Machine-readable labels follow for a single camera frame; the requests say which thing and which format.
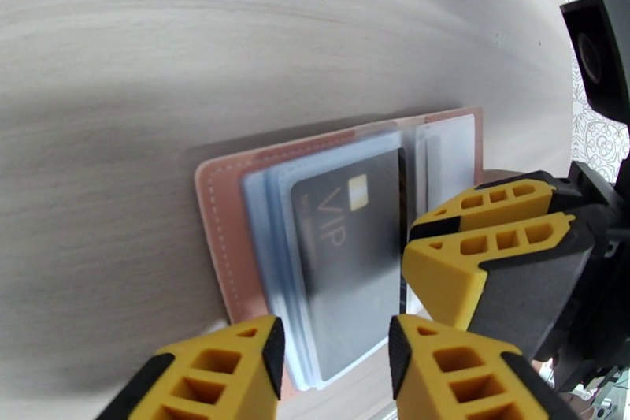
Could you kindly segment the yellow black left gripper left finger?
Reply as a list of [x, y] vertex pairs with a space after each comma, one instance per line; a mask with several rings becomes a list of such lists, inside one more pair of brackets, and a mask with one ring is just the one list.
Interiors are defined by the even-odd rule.
[[272, 314], [170, 344], [95, 420], [276, 420], [284, 354]]

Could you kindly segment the pink leather card holder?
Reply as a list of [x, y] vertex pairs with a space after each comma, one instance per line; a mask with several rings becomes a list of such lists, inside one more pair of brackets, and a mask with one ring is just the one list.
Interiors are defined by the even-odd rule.
[[264, 298], [263, 281], [256, 265], [254, 244], [246, 219], [246, 200], [240, 182], [247, 174], [282, 161], [345, 146], [370, 134], [383, 133], [388, 128], [414, 133], [455, 119], [464, 120], [472, 129], [473, 149], [468, 158], [472, 161], [472, 179], [479, 180], [483, 159], [483, 114], [479, 107], [375, 121], [202, 162], [195, 172], [195, 190], [213, 268], [230, 322], [244, 322], [271, 311]]

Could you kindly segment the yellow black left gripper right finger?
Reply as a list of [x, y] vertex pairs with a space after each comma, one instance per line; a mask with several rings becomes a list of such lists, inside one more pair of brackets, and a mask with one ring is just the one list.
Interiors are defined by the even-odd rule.
[[571, 420], [512, 344], [399, 314], [388, 357], [398, 420]]

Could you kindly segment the black VIP card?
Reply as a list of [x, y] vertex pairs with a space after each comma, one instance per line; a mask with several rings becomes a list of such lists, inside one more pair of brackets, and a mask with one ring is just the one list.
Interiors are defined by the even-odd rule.
[[291, 188], [315, 378], [378, 348], [400, 307], [400, 169], [394, 148]]

